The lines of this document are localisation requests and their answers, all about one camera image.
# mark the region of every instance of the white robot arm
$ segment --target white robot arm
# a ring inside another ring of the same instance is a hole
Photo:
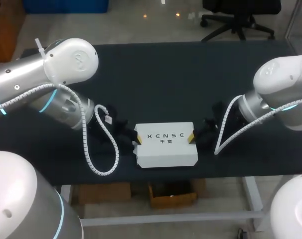
[[[0,66],[0,104],[43,84],[70,85],[90,79],[99,64],[95,48],[79,38],[57,40],[43,54],[17,59]],[[87,123],[94,112],[94,103],[79,94],[85,108]],[[0,110],[10,110],[29,104],[71,128],[81,129],[81,114],[76,100],[67,92],[46,88],[34,92],[15,104]]]
[[[287,103],[302,99],[302,55],[265,63],[255,74],[254,90],[239,99],[243,117],[252,122]],[[302,103],[276,114],[292,130],[302,130]]]

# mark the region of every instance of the chair wheel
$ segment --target chair wheel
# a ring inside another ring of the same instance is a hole
[[[236,239],[248,239],[247,238],[247,232],[243,231],[242,229],[239,229],[237,232],[237,238]]]
[[[203,19],[200,23],[201,27],[207,27],[208,26],[208,22],[207,20]]]

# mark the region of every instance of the white cable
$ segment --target white cable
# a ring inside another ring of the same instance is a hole
[[[299,104],[302,103],[302,99],[301,100],[297,100],[297,101],[293,101],[293,102],[285,104],[285,105],[283,105],[281,107],[278,107],[278,108],[274,109],[271,112],[268,112],[267,114],[259,117],[258,119],[250,122],[248,125],[246,125],[243,128],[241,128],[239,131],[237,131],[235,134],[233,134],[231,137],[229,137],[227,140],[225,140],[222,143],[222,145],[220,146],[220,143],[221,143],[221,140],[222,140],[222,136],[223,136],[223,132],[224,132],[225,123],[226,123],[227,117],[229,115],[230,109],[232,108],[232,105],[234,104],[234,102],[237,101],[237,99],[239,99],[240,97],[241,96],[235,97],[231,101],[231,103],[229,104],[229,106],[228,106],[228,108],[227,108],[227,110],[225,112],[225,115],[224,115],[224,118],[223,118],[223,122],[222,122],[222,125],[221,125],[221,129],[220,129],[220,134],[219,134],[219,137],[218,137],[218,140],[217,140],[217,143],[216,143],[216,147],[215,147],[215,150],[214,150],[214,154],[215,155],[219,154],[219,152],[221,152],[222,149],[224,149],[225,146],[227,146],[232,140],[234,140],[236,137],[240,136],[242,133],[244,133],[245,131],[247,131],[251,127],[253,127],[253,126],[255,126],[255,125],[259,124],[259,123],[262,123],[263,121],[265,121],[269,117],[275,115],[278,112],[281,112],[282,110],[284,110],[284,109],[286,109],[288,107],[291,107],[293,105],[299,105]]]
[[[30,96],[31,94],[34,94],[35,92],[41,91],[41,90],[46,89],[46,88],[55,88],[55,85],[52,84],[52,83],[43,84],[43,85],[35,87],[35,88],[33,88],[33,89],[29,90],[29,91],[26,91],[25,93],[23,93],[23,94],[15,97],[14,99],[1,104],[0,105],[0,110],[4,109],[4,108],[7,108],[8,106],[10,106],[10,105],[12,105],[12,104],[14,104],[16,102],[23,100],[27,96]],[[117,168],[118,163],[119,163],[119,149],[118,149],[116,141],[114,140],[114,138],[112,137],[112,135],[110,134],[110,132],[107,130],[107,128],[104,126],[104,124],[101,121],[101,119],[99,117],[99,114],[98,114],[98,108],[101,108],[104,111],[104,113],[106,115],[108,115],[109,113],[108,113],[107,109],[104,106],[102,106],[102,105],[96,105],[95,108],[94,108],[94,112],[95,112],[95,116],[97,118],[97,121],[98,121],[99,125],[101,126],[101,128],[103,129],[103,131],[106,133],[106,135],[110,139],[113,147],[115,148],[116,159],[115,159],[115,163],[114,163],[113,167],[109,171],[107,171],[107,172],[101,172],[101,171],[99,171],[99,170],[97,170],[95,168],[95,166],[93,165],[93,163],[92,163],[92,161],[90,159],[89,149],[88,149],[88,142],[87,142],[86,114],[85,114],[85,109],[83,107],[83,104],[82,104],[80,98],[78,97],[78,95],[73,90],[71,90],[69,87],[67,87],[65,85],[59,84],[58,88],[60,88],[60,89],[62,89],[64,91],[67,91],[68,93],[70,93],[71,96],[73,96],[76,99],[76,102],[79,105],[79,109],[80,109],[80,113],[81,113],[81,120],[82,120],[83,149],[84,149],[84,154],[85,154],[86,161],[87,161],[90,169],[95,174],[98,174],[99,176],[107,176],[107,175],[113,173],[115,171],[115,169]]]

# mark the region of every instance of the black tablecloth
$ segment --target black tablecloth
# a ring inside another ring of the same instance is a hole
[[[72,88],[96,104],[112,104],[131,126],[149,122],[193,121],[211,117],[213,103],[230,101],[253,87],[266,61],[293,55],[285,41],[156,43],[95,46],[99,69]],[[27,50],[24,56],[35,53]],[[113,164],[89,138],[98,169]],[[82,137],[28,107],[0,119],[0,150],[17,153],[54,185],[302,173],[302,132],[270,120],[254,127],[222,153],[198,149],[194,167],[140,169],[135,155],[121,155],[107,177],[92,173],[83,156]]]

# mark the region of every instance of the floor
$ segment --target floor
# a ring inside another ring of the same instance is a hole
[[[283,38],[294,5],[295,0],[282,0],[280,14],[257,16],[256,20],[275,29],[277,38]],[[13,59],[18,58],[24,49],[35,47],[35,38],[39,38],[44,46],[67,37],[80,37],[92,44],[200,41],[221,26],[211,21],[207,28],[200,27],[202,14],[212,13],[202,8],[200,0],[110,0],[107,14],[28,15]],[[253,30],[246,30],[245,34],[248,39],[267,37]],[[215,40],[230,39],[237,40],[237,36],[226,32]],[[267,200],[279,180],[280,176],[257,177],[263,201]],[[92,218],[248,209],[239,178],[208,179],[207,192],[208,198],[199,200],[193,207],[180,210],[155,212],[146,198],[139,197],[133,197],[126,203],[75,206],[75,210],[85,218]],[[235,239],[239,227],[249,231],[250,239],[273,239],[270,229],[264,233],[253,232],[250,220],[89,227],[84,232],[86,239]]]
[[[278,15],[257,15],[256,21],[275,29],[276,37],[283,38],[294,5],[295,0],[282,0]],[[207,28],[200,27],[202,14],[212,13],[202,8],[201,0],[110,0],[106,14],[28,15],[14,59],[24,49],[35,47],[35,38],[45,46],[67,37],[84,38],[92,44],[200,41],[222,25],[210,21]],[[255,30],[245,30],[245,34],[248,39],[268,36]],[[215,38],[221,39],[238,37],[228,31]]]
[[[257,177],[257,185],[265,203],[281,176]],[[241,178],[216,178],[206,180],[207,198],[199,199],[192,207],[184,209],[154,210],[141,185],[132,185],[133,198],[122,203],[100,203],[86,206],[74,205],[81,218],[142,216],[157,214],[232,212],[248,210]],[[236,239],[238,228],[248,231],[250,239],[273,239],[269,228],[266,232],[255,233],[251,220],[162,223],[84,228],[86,239],[98,238],[205,238]]]

